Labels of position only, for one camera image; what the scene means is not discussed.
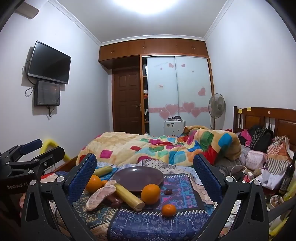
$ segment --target crown molding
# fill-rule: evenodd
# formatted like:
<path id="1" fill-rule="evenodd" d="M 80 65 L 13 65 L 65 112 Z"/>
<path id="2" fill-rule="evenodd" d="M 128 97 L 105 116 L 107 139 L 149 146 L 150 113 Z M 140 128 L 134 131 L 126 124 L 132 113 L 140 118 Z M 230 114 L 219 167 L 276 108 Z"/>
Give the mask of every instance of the crown molding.
<path id="1" fill-rule="evenodd" d="M 67 16 L 73 23 L 75 23 L 83 32 L 87 34 L 97 45 L 101 46 L 101 42 L 63 5 L 61 5 L 57 0 L 48 0 L 48 2 L 56 7 L 60 12 Z"/>
<path id="2" fill-rule="evenodd" d="M 114 44 L 114 43 L 118 43 L 118 42 L 129 41 L 129 40 L 153 39 L 153 38 L 176 38 L 176 39 L 193 39 L 193 40 L 205 41 L 204 38 L 187 36 L 187 35 L 155 34 L 155 35 L 142 35 L 142 36 L 135 36 L 135 37 L 128 37 L 128 38 L 106 41 L 106 42 L 102 42 L 101 46 L 108 45 L 108 44 Z"/>
<path id="3" fill-rule="evenodd" d="M 206 41 L 208 39 L 208 37 L 211 35 L 211 33 L 214 31 L 215 27 L 218 25 L 218 23 L 220 22 L 220 20 L 222 19 L 222 17 L 226 13 L 226 11 L 229 9 L 229 7 L 233 3 L 233 1 L 234 0 L 227 0 L 225 2 L 224 6 L 222 7 L 222 9 L 220 10 L 220 12 L 218 13 L 217 17 L 215 18 L 214 22 L 212 23 L 212 25 L 210 26 L 209 30 L 205 34 L 204 41 Z"/>

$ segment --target ceiling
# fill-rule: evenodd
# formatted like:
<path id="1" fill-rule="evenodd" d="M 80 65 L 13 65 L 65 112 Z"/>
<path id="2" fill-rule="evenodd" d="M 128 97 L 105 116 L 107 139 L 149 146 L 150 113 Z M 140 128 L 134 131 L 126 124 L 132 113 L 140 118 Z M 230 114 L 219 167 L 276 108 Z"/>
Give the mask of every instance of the ceiling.
<path id="1" fill-rule="evenodd" d="M 58 0 L 102 44 L 143 35 L 183 35 L 203 38 L 226 2 L 226 0 L 171 0 L 174 4 L 165 5 L 166 9 L 163 11 L 154 7 L 150 12 L 146 13 L 147 8 L 145 8 L 144 13 L 138 13 L 127 9 L 127 5 L 117 4 L 116 1 L 134 0 Z M 158 10 L 158 13 L 151 13 L 152 10 Z"/>

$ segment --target electric fan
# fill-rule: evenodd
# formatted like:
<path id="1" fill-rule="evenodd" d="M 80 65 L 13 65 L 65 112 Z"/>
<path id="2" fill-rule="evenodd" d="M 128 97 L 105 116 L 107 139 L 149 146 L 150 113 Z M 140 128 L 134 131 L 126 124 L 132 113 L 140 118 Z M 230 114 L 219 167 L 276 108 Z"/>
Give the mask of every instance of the electric fan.
<path id="1" fill-rule="evenodd" d="M 209 101 L 209 113 L 211 116 L 210 128 L 212 128 L 212 118 L 214 119 L 213 129 L 215 129 L 215 119 L 222 116 L 224 110 L 225 110 L 225 100 L 223 96 L 218 93 L 214 94 Z"/>

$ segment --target wooden bed frame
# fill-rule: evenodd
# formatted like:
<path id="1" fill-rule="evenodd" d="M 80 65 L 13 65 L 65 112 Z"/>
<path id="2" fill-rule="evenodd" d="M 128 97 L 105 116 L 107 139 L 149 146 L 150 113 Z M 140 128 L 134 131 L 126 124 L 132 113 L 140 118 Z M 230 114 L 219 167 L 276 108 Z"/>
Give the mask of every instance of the wooden bed frame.
<path id="1" fill-rule="evenodd" d="M 234 133 L 250 129 L 256 124 L 271 129 L 274 136 L 287 135 L 290 139 L 290 150 L 296 150 L 296 110 L 266 107 L 238 109 L 237 106 L 233 107 Z"/>

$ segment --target silver screw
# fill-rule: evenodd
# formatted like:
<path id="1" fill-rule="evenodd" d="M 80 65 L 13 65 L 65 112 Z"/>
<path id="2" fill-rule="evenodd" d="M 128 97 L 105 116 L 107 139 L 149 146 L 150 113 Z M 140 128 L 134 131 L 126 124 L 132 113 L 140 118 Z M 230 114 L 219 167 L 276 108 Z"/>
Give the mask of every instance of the silver screw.
<path id="1" fill-rule="evenodd" d="M 255 179 L 255 180 L 253 181 L 253 183 L 254 183 L 255 185 L 257 185 L 257 186 L 259 186 L 259 185 L 261 184 L 261 182 L 260 182 L 259 180 L 257 180 L 257 179 Z"/>
<path id="2" fill-rule="evenodd" d="M 59 176 L 57 177 L 57 182 L 60 183 L 64 180 L 64 177 L 63 176 Z"/>
<path id="3" fill-rule="evenodd" d="M 226 181 L 227 181 L 227 182 L 230 182 L 230 183 L 233 182 L 233 177 L 231 177 L 231 176 L 227 176 L 227 177 L 226 177 Z"/>
<path id="4" fill-rule="evenodd" d="M 35 185 L 36 184 L 36 180 L 32 180 L 32 181 L 30 181 L 30 185 Z"/>

